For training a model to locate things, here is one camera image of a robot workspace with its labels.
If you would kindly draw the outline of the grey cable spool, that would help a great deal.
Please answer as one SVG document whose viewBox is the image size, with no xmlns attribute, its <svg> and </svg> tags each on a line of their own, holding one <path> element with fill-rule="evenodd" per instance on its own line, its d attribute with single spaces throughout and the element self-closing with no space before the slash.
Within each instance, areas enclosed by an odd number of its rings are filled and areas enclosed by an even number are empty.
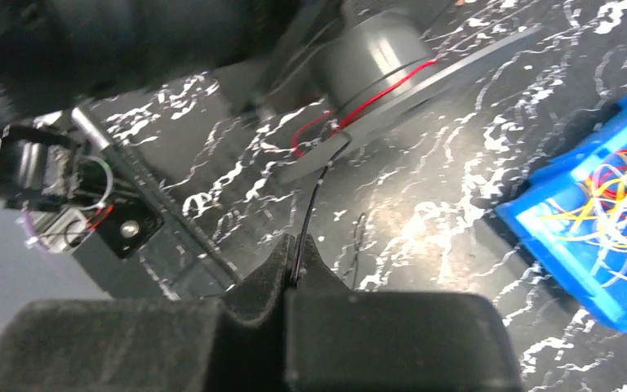
<svg viewBox="0 0 627 392">
<path fill-rule="evenodd" d="M 305 78 L 327 100 L 337 130 L 278 179 L 298 180 L 382 137 L 449 91 L 476 82 L 542 33 L 540 26 L 526 28 L 461 60 L 444 62 L 399 12 L 363 21 L 314 54 Z"/>
</svg>

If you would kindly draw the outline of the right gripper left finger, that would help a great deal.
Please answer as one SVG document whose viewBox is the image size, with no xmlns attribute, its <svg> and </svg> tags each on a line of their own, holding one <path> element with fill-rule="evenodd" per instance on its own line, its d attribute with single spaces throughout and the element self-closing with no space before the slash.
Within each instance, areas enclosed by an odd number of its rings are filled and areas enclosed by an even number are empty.
<svg viewBox="0 0 627 392">
<path fill-rule="evenodd" d="M 294 246 L 218 296 L 30 303 L 0 336 L 0 391 L 283 391 Z"/>
</svg>

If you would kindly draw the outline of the blue plastic bin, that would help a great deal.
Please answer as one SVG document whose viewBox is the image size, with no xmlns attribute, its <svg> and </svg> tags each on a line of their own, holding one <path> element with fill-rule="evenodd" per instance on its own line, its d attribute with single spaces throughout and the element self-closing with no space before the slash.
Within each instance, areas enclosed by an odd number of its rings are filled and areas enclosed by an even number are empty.
<svg viewBox="0 0 627 392">
<path fill-rule="evenodd" d="M 627 332 L 627 96 L 496 214 L 602 324 Z"/>
</svg>

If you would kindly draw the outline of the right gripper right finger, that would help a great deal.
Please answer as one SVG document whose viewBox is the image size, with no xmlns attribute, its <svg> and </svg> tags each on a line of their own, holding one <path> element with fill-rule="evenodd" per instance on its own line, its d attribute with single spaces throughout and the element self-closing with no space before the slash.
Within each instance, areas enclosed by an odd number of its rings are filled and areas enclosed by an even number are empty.
<svg viewBox="0 0 627 392">
<path fill-rule="evenodd" d="M 359 292 L 299 240 L 284 301 L 290 391 L 520 391 L 500 313 L 468 292 Z"/>
</svg>

